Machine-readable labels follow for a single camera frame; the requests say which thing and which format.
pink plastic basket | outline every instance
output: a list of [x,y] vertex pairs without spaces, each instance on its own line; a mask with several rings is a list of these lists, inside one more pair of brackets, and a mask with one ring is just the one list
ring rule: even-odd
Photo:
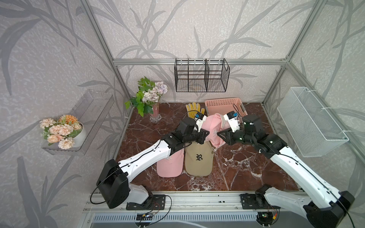
[[215,113],[225,115],[231,111],[236,112],[233,104],[235,104],[237,106],[238,112],[241,116],[247,115],[247,111],[246,111],[245,107],[243,106],[241,99],[239,99],[238,97],[206,100],[205,109],[207,110],[208,116],[214,115]]

leaf pattern wallpaper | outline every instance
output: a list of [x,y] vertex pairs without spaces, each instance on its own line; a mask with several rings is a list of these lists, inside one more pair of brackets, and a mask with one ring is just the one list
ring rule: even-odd
[[[292,63],[348,128],[365,143],[365,1],[329,0]],[[294,146],[277,107],[292,86],[301,86],[285,72],[265,108],[279,135]],[[365,222],[365,167],[344,144],[325,156],[301,159],[336,187],[355,197],[350,214],[356,227]],[[348,218],[341,227],[352,227]]]
[[[114,155],[127,100],[79,1],[0,2],[0,227],[76,227]],[[84,156],[50,155],[39,121],[88,90],[115,103]]]
[[[114,59],[284,58],[314,4],[302,0],[89,2]],[[136,93],[137,81],[147,76],[169,85],[164,101],[239,97],[260,102],[279,66],[230,69],[225,93],[177,93],[173,66],[119,67],[130,94]]]

baseball cap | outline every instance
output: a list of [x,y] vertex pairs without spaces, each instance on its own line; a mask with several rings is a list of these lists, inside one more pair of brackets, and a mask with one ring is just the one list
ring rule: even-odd
[[224,120],[224,117],[221,114],[216,113],[207,116],[207,119],[204,121],[201,128],[209,131],[209,135],[207,135],[205,141],[209,140],[215,148],[219,148],[226,143],[217,135],[218,132],[230,128],[229,123]]
[[183,172],[184,149],[157,162],[157,174],[160,177],[177,177]]
[[185,148],[185,169],[193,176],[208,176],[213,169],[213,149],[210,142],[193,142]]

black wire basket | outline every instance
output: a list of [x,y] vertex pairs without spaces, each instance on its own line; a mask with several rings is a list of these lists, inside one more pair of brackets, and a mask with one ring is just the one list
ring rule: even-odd
[[226,59],[213,60],[221,69],[210,70],[207,59],[196,65],[195,60],[175,59],[176,92],[225,92],[227,90],[230,68]]

glass vase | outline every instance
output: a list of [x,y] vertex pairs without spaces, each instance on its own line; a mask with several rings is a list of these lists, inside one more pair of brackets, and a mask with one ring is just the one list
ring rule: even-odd
[[152,106],[153,113],[150,113],[150,121],[157,123],[161,120],[161,115],[159,114],[159,102]]

